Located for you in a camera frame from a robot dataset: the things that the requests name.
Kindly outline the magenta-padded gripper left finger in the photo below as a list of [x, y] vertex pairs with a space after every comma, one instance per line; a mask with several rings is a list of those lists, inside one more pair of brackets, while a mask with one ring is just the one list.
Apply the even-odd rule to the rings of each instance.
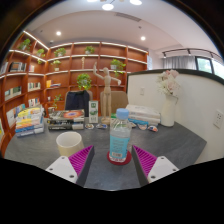
[[94, 146], [90, 145], [69, 157], [60, 156], [47, 168], [47, 171], [83, 187], [94, 154]]

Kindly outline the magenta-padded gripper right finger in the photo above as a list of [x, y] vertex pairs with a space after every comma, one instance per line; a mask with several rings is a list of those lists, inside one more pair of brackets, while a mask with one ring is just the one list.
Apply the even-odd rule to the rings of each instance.
[[141, 186], [145, 186], [178, 171], [178, 168], [165, 156], [156, 157], [135, 145], [132, 146], [132, 157]]

